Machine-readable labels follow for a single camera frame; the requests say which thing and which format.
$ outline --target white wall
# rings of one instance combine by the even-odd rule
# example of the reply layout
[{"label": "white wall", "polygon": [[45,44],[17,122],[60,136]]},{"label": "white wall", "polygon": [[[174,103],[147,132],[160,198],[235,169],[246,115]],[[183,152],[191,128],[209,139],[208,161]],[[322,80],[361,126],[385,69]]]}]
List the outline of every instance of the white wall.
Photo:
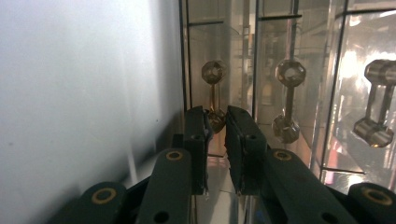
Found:
[{"label": "white wall", "polygon": [[0,223],[136,183],[182,97],[177,0],[0,1]]}]

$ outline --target test chamber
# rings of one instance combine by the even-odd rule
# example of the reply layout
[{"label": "test chamber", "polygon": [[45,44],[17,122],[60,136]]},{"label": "test chamber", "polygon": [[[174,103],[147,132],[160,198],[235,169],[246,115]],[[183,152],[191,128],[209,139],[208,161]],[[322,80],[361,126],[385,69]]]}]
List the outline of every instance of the test chamber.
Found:
[{"label": "test chamber", "polygon": [[[216,105],[249,111],[270,147],[293,151],[320,181],[342,192],[364,181],[394,191],[394,140],[375,147],[354,129],[377,85],[365,76],[367,65],[396,59],[395,8],[395,1],[379,0],[181,1],[186,106],[210,107],[202,67],[222,61],[227,75],[215,85]],[[292,97],[276,77],[284,60],[305,71]],[[396,103],[386,88],[378,85],[369,110],[378,117],[391,94],[382,126],[395,130]],[[286,114],[298,127],[292,142],[274,132],[274,119]],[[224,134],[215,134],[209,155],[226,156]]]}]

